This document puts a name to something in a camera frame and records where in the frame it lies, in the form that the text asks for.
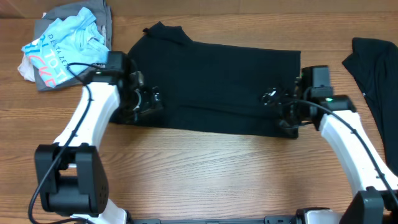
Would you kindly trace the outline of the black t-shirt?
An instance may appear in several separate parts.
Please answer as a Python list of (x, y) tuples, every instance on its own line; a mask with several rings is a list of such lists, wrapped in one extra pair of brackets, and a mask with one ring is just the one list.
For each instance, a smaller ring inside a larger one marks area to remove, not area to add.
[(156, 23), (128, 56), (163, 104), (140, 126), (286, 137), (261, 98), (271, 88), (294, 89), (300, 52), (195, 42), (181, 27)]

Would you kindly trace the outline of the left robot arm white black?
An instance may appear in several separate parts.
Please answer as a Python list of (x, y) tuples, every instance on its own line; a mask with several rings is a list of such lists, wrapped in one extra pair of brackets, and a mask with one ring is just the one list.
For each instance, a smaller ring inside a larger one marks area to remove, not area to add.
[(34, 154), (38, 186), (28, 206), (32, 223), (35, 201), (62, 223), (132, 223), (130, 213), (109, 197), (109, 184), (98, 153), (113, 118), (137, 123), (161, 109), (157, 88), (144, 84), (140, 71), (93, 71), (82, 81), (80, 102), (69, 123), (52, 144)]

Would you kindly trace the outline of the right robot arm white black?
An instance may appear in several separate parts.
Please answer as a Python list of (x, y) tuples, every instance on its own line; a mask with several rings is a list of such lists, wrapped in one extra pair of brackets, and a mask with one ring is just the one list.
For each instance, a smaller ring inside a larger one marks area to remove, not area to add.
[(331, 87), (296, 93), (271, 88), (261, 101), (278, 112), (286, 131), (314, 125), (336, 154), (353, 194), (344, 213), (303, 209), (295, 223), (397, 223), (397, 176), (375, 150), (348, 96), (334, 95)]

